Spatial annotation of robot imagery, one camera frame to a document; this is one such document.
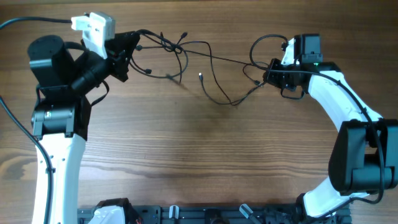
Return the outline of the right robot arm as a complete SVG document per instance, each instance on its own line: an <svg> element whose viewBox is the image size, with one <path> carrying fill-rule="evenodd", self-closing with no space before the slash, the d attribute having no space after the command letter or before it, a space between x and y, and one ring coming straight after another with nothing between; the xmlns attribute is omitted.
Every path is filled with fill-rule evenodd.
<svg viewBox="0 0 398 224"><path fill-rule="evenodd" d="M319 222L354 201L370 203L397 187L397 120L372 110L348 85L334 62L324 62L318 34L296 35L281 44L282 59L265 67L263 79L281 91L310 95L335 125L338 136L328 176L297 199L297 220Z"/></svg>

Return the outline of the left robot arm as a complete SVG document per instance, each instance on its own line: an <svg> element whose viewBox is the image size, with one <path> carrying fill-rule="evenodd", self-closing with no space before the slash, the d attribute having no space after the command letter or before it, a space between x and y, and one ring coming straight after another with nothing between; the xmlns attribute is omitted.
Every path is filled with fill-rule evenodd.
<svg viewBox="0 0 398 224"><path fill-rule="evenodd" d="M91 109L86 94L112 75L128 79L128 63L139 42L136 32L116 34L104 43L105 57L87 46L46 35L28 48L37 102L32 135L37 146L37 185L33 223L77 223L78 175Z"/></svg>

